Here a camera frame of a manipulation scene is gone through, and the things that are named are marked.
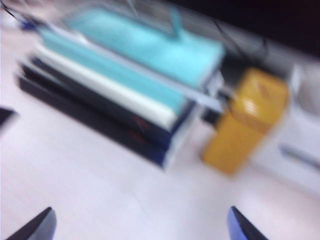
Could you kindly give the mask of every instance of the stack of books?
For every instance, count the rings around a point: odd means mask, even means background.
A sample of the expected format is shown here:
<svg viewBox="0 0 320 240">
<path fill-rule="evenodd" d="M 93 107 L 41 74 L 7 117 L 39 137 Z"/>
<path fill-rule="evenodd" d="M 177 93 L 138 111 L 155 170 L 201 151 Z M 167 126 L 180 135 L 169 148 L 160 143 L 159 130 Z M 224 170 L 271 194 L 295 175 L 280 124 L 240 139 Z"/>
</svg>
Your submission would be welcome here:
<svg viewBox="0 0 320 240">
<path fill-rule="evenodd" d="M 21 63 L 21 89 L 162 166 L 196 104 L 134 66 L 204 92 L 223 45 L 185 30 L 169 35 L 102 6 L 63 23 L 61 31 L 38 30 L 41 42 Z"/>
</svg>

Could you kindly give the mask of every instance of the white floor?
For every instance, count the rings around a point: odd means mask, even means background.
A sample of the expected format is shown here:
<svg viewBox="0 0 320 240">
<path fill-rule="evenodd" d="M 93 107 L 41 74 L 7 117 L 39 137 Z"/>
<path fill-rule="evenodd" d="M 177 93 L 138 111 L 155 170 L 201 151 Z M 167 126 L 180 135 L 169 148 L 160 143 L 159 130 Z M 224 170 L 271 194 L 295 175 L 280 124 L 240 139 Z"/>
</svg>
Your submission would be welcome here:
<svg viewBox="0 0 320 240">
<path fill-rule="evenodd" d="M 271 240 L 320 238 L 320 199 L 250 164 L 234 178 L 205 166 L 201 122 L 163 171 L 22 92 L 16 59 L 35 41 L 1 29 L 1 105 L 19 113 L 1 136 L 1 239 L 51 206 L 55 240 L 226 240 L 232 205 Z"/>
</svg>

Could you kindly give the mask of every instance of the black cable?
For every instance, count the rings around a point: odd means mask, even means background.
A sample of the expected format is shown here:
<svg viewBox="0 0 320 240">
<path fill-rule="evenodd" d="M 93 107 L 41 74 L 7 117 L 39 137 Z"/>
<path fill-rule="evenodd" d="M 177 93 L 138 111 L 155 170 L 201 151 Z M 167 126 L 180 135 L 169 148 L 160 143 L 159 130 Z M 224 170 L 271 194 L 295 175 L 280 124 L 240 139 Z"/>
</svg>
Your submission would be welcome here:
<svg viewBox="0 0 320 240">
<path fill-rule="evenodd" d="M 12 7 L 7 6 L 3 0 L 0 0 L 0 3 L 3 7 L 3 9 L 10 14 L 12 17 L 14 17 L 16 20 L 18 20 L 20 23 L 24 24 L 25 22 L 23 22 L 21 19 L 18 19 L 17 16 L 15 14 L 13 14 L 13 12 L 18 13 L 26 22 L 32 23 L 34 26 L 38 26 L 38 25 L 44 25 L 45 22 L 42 20 L 39 20 L 37 18 L 35 18 L 34 16 L 21 12 L 19 10 L 16 10 Z"/>
<path fill-rule="evenodd" d="M 225 30 L 218 24 L 218 22 L 215 19 L 212 19 L 212 21 L 215 24 L 216 28 L 219 30 L 220 34 L 231 44 L 233 44 L 234 48 L 246 62 L 252 65 L 260 66 L 266 60 L 266 58 L 269 55 L 269 46 L 266 38 L 262 39 L 261 47 L 259 47 L 258 50 L 254 52 L 254 54 L 257 54 L 261 49 L 263 49 L 265 52 L 264 56 L 253 59 L 253 57 L 250 57 L 245 53 L 245 51 L 242 50 L 238 43 L 228 33 L 225 32 Z"/>
</svg>

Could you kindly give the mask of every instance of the black book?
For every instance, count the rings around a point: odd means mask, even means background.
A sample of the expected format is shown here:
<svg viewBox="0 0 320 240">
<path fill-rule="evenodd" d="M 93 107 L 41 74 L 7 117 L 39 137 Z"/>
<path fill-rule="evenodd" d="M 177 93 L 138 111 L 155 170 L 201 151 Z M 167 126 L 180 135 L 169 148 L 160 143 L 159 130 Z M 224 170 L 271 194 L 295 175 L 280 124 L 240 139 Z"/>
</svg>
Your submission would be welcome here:
<svg viewBox="0 0 320 240">
<path fill-rule="evenodd" d="M 125 128 L 85 102 L 79 101 L 66 92 L 61 85 L 36 74 L 28 74 L 28 77 L 21 75 L 18 77 L 18 83 L 23 91 L 110 137 L 151 162 L 159 166 L 163 165 L 165 149 L 153 145 L 138 132 Z"/>
<path fill-rule="evenodd" d="M 139 115 L 131 112 L 117 103 L 107 99 L 104 96 L 94 92 L 93 90 L 83 86 L 77 81 L 71 79 L 70 77 L 62 74 L 58 70 L 48 66 L 38 58 L 32 58 L 31 63 L 44 71 L 46 74 L 49 74 L 53 79 L 58 80 L 62 88 L 64 88 L 70 95 L 78 98 L 79 100 L 87 103 L 92 108 L 101 112 L 102 114 L 112 118 L 113 120 L 119 122 L 120 124 L 126 126 L 129 129 L 132 129 L 140 133 L 146 140 L 150 141 L 155 145 L 167 150 L 171 144 L 171 138 L 182 124 L 184 119 L 191 112 L 192 107 L 194 106 L 193 102 L 186 104 L 182 114 L 179 116 L 178 120 L 175 122 L 171 131 L 165 130 L 150 121 L 140 117 Z M 23 71 L 26 75 L 28 74 L 38 74 L 39 72 L 36 69 L 23 65 Z"/>
</svg>

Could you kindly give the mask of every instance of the yellow container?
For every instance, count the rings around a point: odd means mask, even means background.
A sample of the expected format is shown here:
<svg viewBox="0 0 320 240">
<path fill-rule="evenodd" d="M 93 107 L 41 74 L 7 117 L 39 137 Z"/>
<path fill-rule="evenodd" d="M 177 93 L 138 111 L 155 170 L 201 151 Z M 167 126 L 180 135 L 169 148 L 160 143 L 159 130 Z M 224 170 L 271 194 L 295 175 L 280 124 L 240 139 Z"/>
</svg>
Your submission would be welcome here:
<svg viewBox="0 0 320 240">
<path fill-rule="evenodd" d="M 235 99 L 217 124 L 217 135 L 204 150 L 204 162 L 226 174 L 235 173 L 279 120 L 288 98 L 283 80 L 249 68 L 242 76 Z"/>
</svg>

